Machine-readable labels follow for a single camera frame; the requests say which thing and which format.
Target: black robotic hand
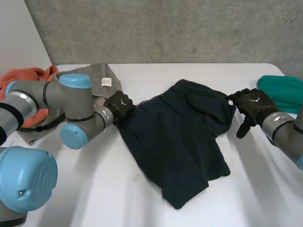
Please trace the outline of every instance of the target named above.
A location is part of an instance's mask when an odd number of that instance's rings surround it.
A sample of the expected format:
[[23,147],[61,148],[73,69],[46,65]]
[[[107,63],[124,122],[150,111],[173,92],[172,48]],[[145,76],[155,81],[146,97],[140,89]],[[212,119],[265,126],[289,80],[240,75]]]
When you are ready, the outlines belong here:
[[238,108],[241,114],[245,115],[244,122],[237,131],[237,138],[242,139],[251,127],[257,124],[262,126],[263,121],[279,109],[275,102],[264,92],[257,89],[244,89],[235,94],[227,96]]

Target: blue joint cap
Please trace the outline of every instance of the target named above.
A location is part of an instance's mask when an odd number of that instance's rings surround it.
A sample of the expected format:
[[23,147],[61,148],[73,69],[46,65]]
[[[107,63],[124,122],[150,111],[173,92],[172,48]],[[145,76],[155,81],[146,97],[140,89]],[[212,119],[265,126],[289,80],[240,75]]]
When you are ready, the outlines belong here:
[[10,82],[10,83],[8,84],[8,86],[7,86],[6,89],[5,89],[5,96],[8,95],[11,86],[13,86],[13,84],[16,83],[17,81],[18,81],[18,80],[13,81],[13,82]]
[[303,155],[301,158],[297,161],[297,167],[301,170],[303,170]]
[[57,179],[56,160],[45,150],[14,146],[0,154],[0,200],[16,213],[42,207]]
[[60,76],[59,83],[66,87],[75,89],[91,88],[91,81],[88,75],[81,73],[69,73]]
[[64,125],[60,135],[63,143],[71,149],[80,149],[89,142],[86,133],[74,124]]

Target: green towel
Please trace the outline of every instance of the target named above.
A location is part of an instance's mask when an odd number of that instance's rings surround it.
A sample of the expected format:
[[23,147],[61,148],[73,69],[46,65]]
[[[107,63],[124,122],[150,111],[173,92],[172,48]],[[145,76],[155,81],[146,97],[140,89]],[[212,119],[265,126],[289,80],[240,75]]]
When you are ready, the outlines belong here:
[[303,81],[294,77],[262,76],[257,88],[271,97],[279,110],[298,114],[303,104]]

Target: coral cloth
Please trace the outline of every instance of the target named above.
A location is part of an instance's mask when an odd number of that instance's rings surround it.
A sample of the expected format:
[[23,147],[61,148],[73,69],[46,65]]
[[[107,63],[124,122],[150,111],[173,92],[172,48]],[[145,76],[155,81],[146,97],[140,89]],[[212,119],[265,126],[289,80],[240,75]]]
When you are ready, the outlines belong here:
[[[29,69],[20,69],[20,70],[10,70],[3,77],[0,78],[0,101],[5,98],[5,90],[8,84],[16,80],[35,80],[35,81],[51,81],[58,72],[56,66],[52,65],[43,70],[40,68],[29,68]],[[22,127],[31,128],[34,125],[45,120],[48,116],[48,109],[39,110],[35,116],[28,118]]]

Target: gray cloth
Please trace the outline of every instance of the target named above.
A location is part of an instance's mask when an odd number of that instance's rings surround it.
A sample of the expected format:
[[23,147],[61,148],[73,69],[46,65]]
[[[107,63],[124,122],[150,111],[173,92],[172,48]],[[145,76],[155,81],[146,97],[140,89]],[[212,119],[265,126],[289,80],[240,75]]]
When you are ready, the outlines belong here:
[[[87,67],[78,68],[70,71],[64,71],[59,72],[56,77],[53,77],[53,81],[57,81],[58,78],[67,73],[83,73],[90,77],[91,80],[91,89],[92,94],[94,96],[94,107],[103,105],[106,98],[111,97],[116,91],[120,90],[122,91],[121,82],[118,80],[116,75],[113,73],[111,68],[106,63],[99,63],[99,64],[93,64]],[[101,79],[102,78],[111,78],[112,79],[112,86],[111,87],[102,87],[101,85]],[[40,124],[36,126],[43,126],[51,121],[53,121],[55,118],[57,118],[60,114],[62,114],[63,111],[61,110],[49,110],[48,117],[41,122]],[[38,140],[44,136],[46,136],[48,133],[52,132],[55,128],[45,130],[42,132],[23,132],[23,131],[17,131],[18,134],[22,137],[22,139],[27,144],[32,144],[35,142],[35,140]]]

